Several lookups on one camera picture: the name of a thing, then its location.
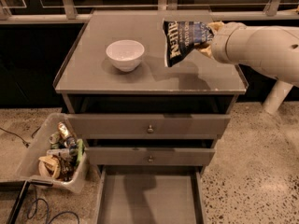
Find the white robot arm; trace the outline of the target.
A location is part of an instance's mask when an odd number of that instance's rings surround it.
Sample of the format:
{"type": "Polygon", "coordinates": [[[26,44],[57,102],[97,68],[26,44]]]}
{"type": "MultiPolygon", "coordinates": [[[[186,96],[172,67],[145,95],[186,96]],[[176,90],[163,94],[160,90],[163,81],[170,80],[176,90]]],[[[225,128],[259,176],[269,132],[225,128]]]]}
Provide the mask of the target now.
{"type": "Polygon", "coordinates": [[[243,64],[254,71],[299,87],[299,28],[247,26],[221,21],[208,25],[214,36],[195,48],[219,63],[243,64]]]}

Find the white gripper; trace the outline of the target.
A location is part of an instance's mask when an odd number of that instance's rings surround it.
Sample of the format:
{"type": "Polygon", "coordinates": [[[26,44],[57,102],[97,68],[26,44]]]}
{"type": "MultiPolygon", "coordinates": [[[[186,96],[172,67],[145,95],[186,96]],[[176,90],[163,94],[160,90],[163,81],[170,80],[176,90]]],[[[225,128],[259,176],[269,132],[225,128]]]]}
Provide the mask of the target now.
{"type": "Polygon", "coordinates": [[[227,43],[234,31],[239,28],[245,28],[246,25],[241,22],[213,21],[208,25],[213,31],[217,33],[214,35],[211,47],[198,47],[197,50],[208,58],[214,58],[219,63],[231,63],[228,52],[226,51],[227,43]]]}

